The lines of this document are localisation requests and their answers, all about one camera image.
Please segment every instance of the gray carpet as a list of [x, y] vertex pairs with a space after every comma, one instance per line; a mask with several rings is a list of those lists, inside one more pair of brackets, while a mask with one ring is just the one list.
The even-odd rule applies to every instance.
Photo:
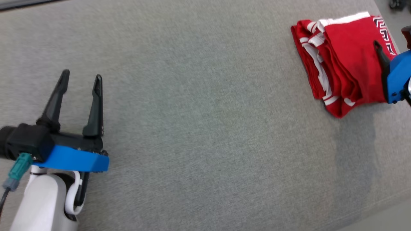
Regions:
[[[378, 14], [373, 0], [69, 0], [3, 12], [0, 124], [34, 123], [68, 68], [60, 121], [81, 132], [99, 73], [111, 166], [90, 178], [81, 231], [334, 230], [411, 195], [409, 106], [332, 118], [289, 30], [362, 10]], [[1, 179], [11, 165], [1, 160]]]

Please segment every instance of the teal connector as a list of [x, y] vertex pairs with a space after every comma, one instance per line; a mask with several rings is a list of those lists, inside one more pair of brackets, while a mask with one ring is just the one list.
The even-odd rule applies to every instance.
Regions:
[[24, 173], [27, 172], [32, 164], [33, 159], [31, 155], [25, 152], [21, 153], [9, 172], [9, 178], [3, 183], [3, 188], [10, 188], [10, 191], [14, 192]]

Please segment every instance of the folded clothing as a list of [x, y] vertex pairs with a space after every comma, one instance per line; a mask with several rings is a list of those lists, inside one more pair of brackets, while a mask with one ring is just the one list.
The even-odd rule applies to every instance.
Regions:
[[313, 96], [342, 118], [354, 107], [385, 102], [374, 41], [393, 59], [396, 52], [385, 23], [368, 12], [338, 19], [301, 20], [291, 27]]

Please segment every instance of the black cable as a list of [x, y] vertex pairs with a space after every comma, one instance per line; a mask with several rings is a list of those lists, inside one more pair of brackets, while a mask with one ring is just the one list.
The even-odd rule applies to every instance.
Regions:
[[1, 201], [0, 201], [0, 217], [1, 217], [1, 212], [3, 211], [4, 202], [6, 202], [6, 197], [9, 194], [9, 191], [10, 191], [10, 188], [6, 188], [6, 190], [4, 191], [3, 196], [1, 198]]

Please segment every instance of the gray tabletop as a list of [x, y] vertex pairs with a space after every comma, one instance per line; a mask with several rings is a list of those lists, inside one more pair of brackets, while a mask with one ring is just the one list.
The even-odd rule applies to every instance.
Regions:
[[[300, 19], [363, 10], [378, 14], [372, 0], [68, 0], [3, 12], [0, 124], [33, 124], [68, 68], [60, 121], [80, 133], [99, 73], [111, 165], [90, 177], [80, 230], [333, 230], [410, 196], [409, 106], [334, 119], [290, 33]], [[1, 178], [11, 165], [0, 161]]]

